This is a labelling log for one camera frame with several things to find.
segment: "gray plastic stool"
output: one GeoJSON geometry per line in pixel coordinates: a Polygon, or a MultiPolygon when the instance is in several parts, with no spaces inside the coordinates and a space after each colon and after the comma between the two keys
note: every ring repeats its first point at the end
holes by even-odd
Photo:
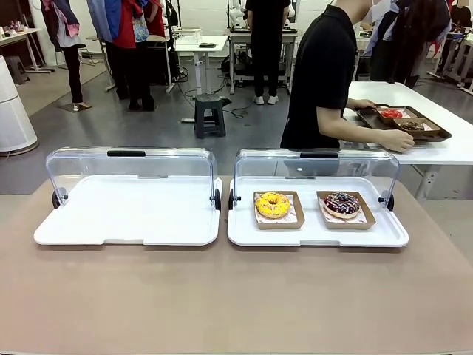
{"type": "Polygon", "coordinates": [[[10,71],[15,84],[23,85],[25,81],[30,79],[28,77],[27,71],[23,67],[20,57],[16,55],[5,57],[5,61],[7,62],[8,70],[10,71]]]}
{"type": "Polygon", "coordinates": [[[225,137],[225,122],[223,119],[223,106],[220,97],[215,94],[197,95],[195,98],[194,130],[197,138],[204,138],[205,134],[217,134],[225,137]],[[205,116],[205,111],[211,110],[211,115],[205,116]]]}

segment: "black shirt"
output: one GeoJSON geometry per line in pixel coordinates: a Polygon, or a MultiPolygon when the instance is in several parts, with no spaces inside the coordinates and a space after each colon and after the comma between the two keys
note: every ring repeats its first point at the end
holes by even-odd
{"type": "Polygon", "coordinates": [[[350,18],[339,7],[329,5],[312,22],[299,45],[282,148],[340,147],[337,139],[320,134],[317,107],[343,112],[356,51],[350,18]]]}
{"type": "Polygon", "coordinates": [[[452,22],[453,27],[471,27],[472,26],[472,12],[466,6],[458,7],[455,5],[452,7],[452,22]]]}
{"type": "Polygon", "coordinates": [[[252,43],[258,40],[282,41],[282,14],[290,0],[247,0],[246,10],[253,11],[252,43]]]}

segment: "white sneaker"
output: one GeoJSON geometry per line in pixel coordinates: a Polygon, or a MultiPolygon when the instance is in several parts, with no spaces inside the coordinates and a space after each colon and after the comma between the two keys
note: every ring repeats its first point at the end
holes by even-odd
{"type": "Polygon", "coordinates": [[[268,100],[268,104],[270,105],[275,105],[276,102],[279,101],[279,98],[277,96],[270,96],[268,100]]]}
{"type": "Polygon", "coordinates": [[[253,98],[253,101],[256,105],[264,105],[265,104],[265,100],[263,99],[262,96],[255,96],[253,98]]]}

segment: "chocolate donut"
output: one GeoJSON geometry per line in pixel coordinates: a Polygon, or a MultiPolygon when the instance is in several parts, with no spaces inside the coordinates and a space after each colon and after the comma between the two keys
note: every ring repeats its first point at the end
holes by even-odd
{"type": "Polygon", "coordinates": [[[325,200],[327,211],[337,217],[348,220],[356,217],[360,212],[360,201],[345,192],[334,192],[328,195],[325,200]]]}

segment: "brown table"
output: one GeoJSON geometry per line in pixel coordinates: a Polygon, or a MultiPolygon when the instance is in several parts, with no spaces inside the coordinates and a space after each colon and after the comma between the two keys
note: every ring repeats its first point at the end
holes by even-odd
{"type": "Polygon", "coordinates": [[[33,232],[51,191],[45,183],[0,230],[0,352],[473,349],[473,268],[401,185],[395,210],[411,237],[401,251],[239,248],[227,211],[205,248],[41,247],[33,232]]]}

